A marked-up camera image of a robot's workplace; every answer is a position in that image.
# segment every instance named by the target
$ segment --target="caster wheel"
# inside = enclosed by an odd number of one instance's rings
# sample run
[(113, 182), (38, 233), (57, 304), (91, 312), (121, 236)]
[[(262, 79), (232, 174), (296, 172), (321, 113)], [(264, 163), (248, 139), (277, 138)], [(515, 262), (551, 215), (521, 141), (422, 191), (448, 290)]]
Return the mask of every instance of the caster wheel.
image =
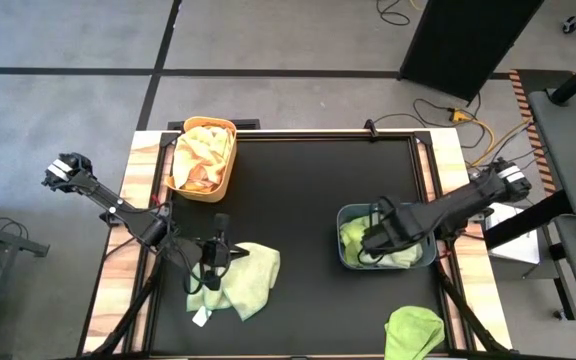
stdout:
[(564, 21), (563, 26), (561, 27), (561, 31), (564, 34), (572, 34), (576, 30), (576, 19), (575, 16), (569, 17), (566, 21)]
[(564, 312), (563, 309), (560, 310), (556, 310), (552, 313), (552, 316), (554, 316), (556, 319), (558, 319), (559, 321), (566, 321), (568, 320), (568, 318), (566, 317), (566, 313)]

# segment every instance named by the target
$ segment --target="table leg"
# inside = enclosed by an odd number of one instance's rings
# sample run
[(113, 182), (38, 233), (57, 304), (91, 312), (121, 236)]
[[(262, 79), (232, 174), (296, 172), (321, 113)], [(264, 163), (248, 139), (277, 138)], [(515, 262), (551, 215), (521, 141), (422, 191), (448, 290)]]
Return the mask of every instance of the table leg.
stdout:
[(44, 257), (48, 254), (50, 246), (42, 245), (37, 242), (24, 239), (21, 236), (9, 234), (0, 230), (0, 242), (19, 248), (20, 250), (30, 251), (35, 256)]
[(555, 288), (557, 288), (557, 295), (559, 295), (559, 300), (561, 301), (562, 309), (555, 312), (555, 317), (559, 318), (560, 320), (576, 320), (576, 307), (572, 297), (572, 293), (570, 292), (570, 288), (568, 287), (568, 283), (566, 282), (566, 278), (564, 277), (563, 270), (559, 265), (559, 260), (566, 258), (566, 250), (564, 249), (563, 244), (557, 243), (552, 244), (548, 248), (550, 251), (550, 256), (553, 260), (555, 260), (555, 266), (557, 267), (557, 274), (558, 277), (554, 278), (553, 281), (555, 282)]
[(488, 250), (494, 249), (567, 213), (572, 213), (572, 208), (566, 192), (559, 190), (534, 206), (484, 231), (486, 247)]

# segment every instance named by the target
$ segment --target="gray carpet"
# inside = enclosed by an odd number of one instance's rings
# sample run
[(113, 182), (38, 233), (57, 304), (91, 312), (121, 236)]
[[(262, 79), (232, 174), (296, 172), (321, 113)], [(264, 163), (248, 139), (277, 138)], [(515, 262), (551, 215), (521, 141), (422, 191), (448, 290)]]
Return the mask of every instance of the gray carpet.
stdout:
[[(171, 3), (0, 2), (0, 66), (152, 67)], [(397, 9), (412, 18), (411, 26), (384, 24), (369, 0), (185, 0), (166, 67), (396, 70), (419, 18), (408, 2)], [(499, 70), (576, 70), (576, 33), (563, 36), (559, 29), (559, 22), (575, 12), (576, 0), (547, 0)], [(0, 307), (0, 354), (16, 359), (74, 354), (107, 229), (94, 204), (51, 193), (39, 183), (59, 152), (80, 151), (93, 160), (96, 175), (117, 190), (148, 80), (0, 75), (0, 216), (25, 223), (34, 240), (52, 246), (45, 259), (18, 258)], [(417, 97), (465, 106), (395, 80), (166, 77), (148, 128), (163, 129), (193, 115), (259, 118), (267, 129), (358, 127), (366, 118), (412, 112)], [(509, 81), (489, 81), (481, 97), (479, 117), (498, 136), (521, 120)], [(446, 121), (447, 113), (423, 105), (421, 111), (430, 120)], [(390, 118), (379, 126), (417, 124)], [(459, 133), (467, 145), (479, 130), (467, 125)], [(465, 158), (475, 159), (485, 146), (486, 141), (464, 150)], [(502, 155), (529, 150), (522, 134)], [(534, 164), (526, 173), (536, 185), (530, 199), (541, 199)], [(499, 283), (499, 292), (517, 349), (576, 357), (576, 322), (550, 317), (560, 306), (551, 282)]]
[(74, 354), (108, 230), (94, 203), (40, 183), (60, 152), (77, 151), (119, 190), (146, 85), (146, 78), (0, 76), (0, 217), (51, 245), (46, 258), (18, 256), (0, 306), (0, 354)]

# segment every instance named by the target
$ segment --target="light green towel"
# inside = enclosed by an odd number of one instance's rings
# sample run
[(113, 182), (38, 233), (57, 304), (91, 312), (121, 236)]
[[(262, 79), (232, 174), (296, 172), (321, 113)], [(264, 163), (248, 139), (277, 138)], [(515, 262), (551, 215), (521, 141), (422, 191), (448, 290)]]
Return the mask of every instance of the light green towel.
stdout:
[[(373, 224), (376, 224), (378, 219), (373, 217)], [(364, 236), (364, 230), (370, 226), (368, 216), (362, 216), (342, 224), (339, 227), (339, 234), (341, 235), (341, 242), (344, 244), (344, 260), (351, 266), (363, 266), (357, 260), (357, 254), (361, 250), (361, 239)], [(419, 261), (423, 255), (421, 244), (417, 243), (406, 250), (398, 251), (392, 254), (387, 254), (376, 265), (385, 267), (402, 267), (408, 269), (411, 265)], [(366, 264), (375, 262), (370, 255), (366, 253), (361, 254), (361, 261)]]
[[(208, 310), (232, 306), (245, 321), (266, 306), (268, 293), (275, 286), (279, 273), (279, 251), (255, 243), (240, 243), (237, 246), (250, 254), (230, 263), (219, 290), (212, 291), (204, 286), (197, 294), (188, 295), (186, 311), (197, 311), (202, 306)], [(193, 269), (197, 275), (198, 266)], [(195, 289), (197, 281), (192, 277), (190, 279), (190, 289)]]
[(385, 360), (421, 360), (444, 341), (444, 322), (422, 307), (399, 308), (384, 327)]

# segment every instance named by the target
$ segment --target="blue bin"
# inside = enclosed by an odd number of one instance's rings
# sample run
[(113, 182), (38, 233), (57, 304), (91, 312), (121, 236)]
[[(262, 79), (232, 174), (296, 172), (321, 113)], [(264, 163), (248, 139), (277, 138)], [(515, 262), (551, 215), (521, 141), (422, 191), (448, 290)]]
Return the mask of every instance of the blue bin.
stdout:
[[(341, 233), (339, 228), (342, 224), (345, 224), (356, 218), (369, 215), (371, 213), (371, 206), (374, 206), (374, 204), (350, 204), (342, 207), (341, 210), (339, 210), (339, 213), (337, 214), (337, 246), (339, 247), (339, 259), (341, 260), (341, 263), (344, 264), (345, 267), (352, 270), (406, 270), (405, 268), (394, 266), (384, 267), (377, 265), (362, 265), (361, 267), (357, 267), (348, 264), (344, 259), (344, 245), (341, 242)], [(435, 236), (433, 234), (428, 235), (428, 237), (422, 240), (420, 244), (423, 255), (419, 261), (410, 266), (410, 269), (428, 266), (432, 264), (432, 262), (435, 261), (435, 258), (437, 257), (437, 243), (435, 242)]]

